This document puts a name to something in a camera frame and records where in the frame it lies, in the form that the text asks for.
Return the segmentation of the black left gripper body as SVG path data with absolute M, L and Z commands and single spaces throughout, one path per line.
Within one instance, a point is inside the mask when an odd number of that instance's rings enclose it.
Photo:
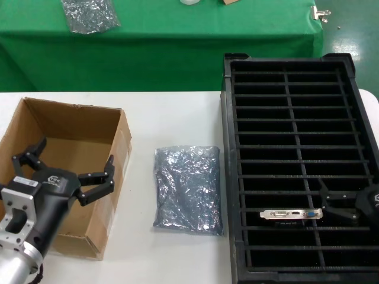
M 45 256 L 75 202 L 81 184 L 77 174 L 50 167 L 34 172 L 32 180 L 41 187 L 35 197 L 37 221 L 26 242 Z

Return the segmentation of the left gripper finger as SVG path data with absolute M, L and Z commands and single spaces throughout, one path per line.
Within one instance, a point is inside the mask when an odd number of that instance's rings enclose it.
M 46 164 L 40 160 L 45 146 L 47 144 L 47 138 L 43 137 L 37 144 L 29 145 L 22 153 L 12 156 L 12 164 L 16 176 L 24 177 L 22 167 L 24 165 L 29 166 L 35 172 L 46 169 Z
M 94 186 L 85 192 L 80 191 L 78 201 L 81 206 L 87 206 L 114 191 L 114 156 L 110 155 L 102 172 L 84 173 L 78 176 L 81 187 Z

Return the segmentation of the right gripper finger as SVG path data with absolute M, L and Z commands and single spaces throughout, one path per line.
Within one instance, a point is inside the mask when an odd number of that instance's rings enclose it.
M 319 184 L 319 193 L 324 204 L 328 203 L 329 201 L 356 200 L 356 192 L 330 191 L 321 178 L 319 178 Z
M 357 226 L 359 223 L 359 213 L 354 209 L 324 206 L 323 215 L 327 220 L 338 223 L 339 225 Z

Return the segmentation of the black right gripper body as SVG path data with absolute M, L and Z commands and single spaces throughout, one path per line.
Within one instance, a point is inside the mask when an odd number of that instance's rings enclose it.
M 366 217 L 377 217 L 378 184 L 372 184 L 359 191 L 356 195 L 355 207 Z

